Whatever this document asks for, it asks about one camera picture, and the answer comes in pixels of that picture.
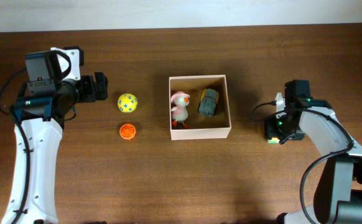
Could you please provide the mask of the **yellow and grey toy truck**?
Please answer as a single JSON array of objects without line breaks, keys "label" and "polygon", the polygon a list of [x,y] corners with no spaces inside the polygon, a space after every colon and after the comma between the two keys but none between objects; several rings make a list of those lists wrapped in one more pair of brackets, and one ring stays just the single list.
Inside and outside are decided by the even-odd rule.
[{"label": "yellow and grey toy truck", "polygon": [[198,107],[198,113],[205,116],[214,116],[219,100],[219,93],[216,90],[204,89]]}]

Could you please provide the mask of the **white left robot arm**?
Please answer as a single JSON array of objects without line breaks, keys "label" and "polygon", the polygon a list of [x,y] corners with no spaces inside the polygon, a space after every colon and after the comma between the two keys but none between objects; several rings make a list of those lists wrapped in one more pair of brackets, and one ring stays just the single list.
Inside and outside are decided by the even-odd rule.
[{"label": "white left robot arm", "polygon": [[108,98],[102,72],[81,75],[84,51],[52,47],[29,53],[16,101],[7,112],[16,135],[11,196],[3,223],[57,223],[55,168],[67,113]]}]

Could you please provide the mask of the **white duck toy pink hat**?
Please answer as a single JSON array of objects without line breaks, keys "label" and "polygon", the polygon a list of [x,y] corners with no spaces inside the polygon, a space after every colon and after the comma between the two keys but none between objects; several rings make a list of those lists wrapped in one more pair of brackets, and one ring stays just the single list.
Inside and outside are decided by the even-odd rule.
[{"label": "white duck toy pink hat", "polygon": [[189,99],[190,95],[182,91],[178,91],[170,97],[170,102],[172,104],[170,109],[172,119],[171,124],[173,127],[176,127],[180,123],[185,129],[188,128],[188,125],[185,123],[185,121],[188,118],[188,111],[186,107],[190,103]]}]

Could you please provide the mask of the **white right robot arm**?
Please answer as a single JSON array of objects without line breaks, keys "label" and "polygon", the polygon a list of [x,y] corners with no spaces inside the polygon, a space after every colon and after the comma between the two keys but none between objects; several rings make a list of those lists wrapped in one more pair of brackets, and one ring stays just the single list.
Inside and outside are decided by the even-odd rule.
[{"label": "white right robot arm", "polygon": [[[269,143],[284,144],[308,136],[320,158],[308,166],[300,181],[300,205],[294,213],[282,213],[277,223],[362,223],[362,146],[340,124],[332,106],[310,95],[307,80],[284,85],[272,105],[276,112],[264,120]],[[304,188],[310,171],[319,163],[325,167],[313,204],[305,205]]]}]

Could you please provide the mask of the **multicolour puzzle cube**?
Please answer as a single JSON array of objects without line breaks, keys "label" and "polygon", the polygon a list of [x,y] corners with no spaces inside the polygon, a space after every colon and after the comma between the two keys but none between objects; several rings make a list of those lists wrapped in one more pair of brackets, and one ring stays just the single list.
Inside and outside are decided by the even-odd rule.
[{"label": "multicolour puzzle cube", "polygon": [[269,144],[278,144],[279,143],[279,138],[273,137],[267,140],[267,142]]}]

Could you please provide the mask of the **yellow ball blue letters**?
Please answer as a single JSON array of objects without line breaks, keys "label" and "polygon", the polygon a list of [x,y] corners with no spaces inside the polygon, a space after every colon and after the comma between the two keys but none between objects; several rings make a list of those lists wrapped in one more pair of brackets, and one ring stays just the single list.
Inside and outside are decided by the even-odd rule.
[{"label": "yellow ball blue letters", "polygon": [[123,93],[117,100],[118,108],[123,113],[132,113],[138,104],[137,97],[131,93]]}]

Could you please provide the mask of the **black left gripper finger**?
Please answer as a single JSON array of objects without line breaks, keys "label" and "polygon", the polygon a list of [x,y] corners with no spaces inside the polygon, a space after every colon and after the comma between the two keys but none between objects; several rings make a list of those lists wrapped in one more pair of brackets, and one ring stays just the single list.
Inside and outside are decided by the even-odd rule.
[{"label": "black left gripper finger", "polygon": [[97,85],[108,84],[108,78],[104,75],[103,72],[95,72],[95,80]]},{"label": "black left gripper finger", "polygon": [[95,92],[95,100],[106,100],[108,98],[108,90],[105,85],[97,85]]}]

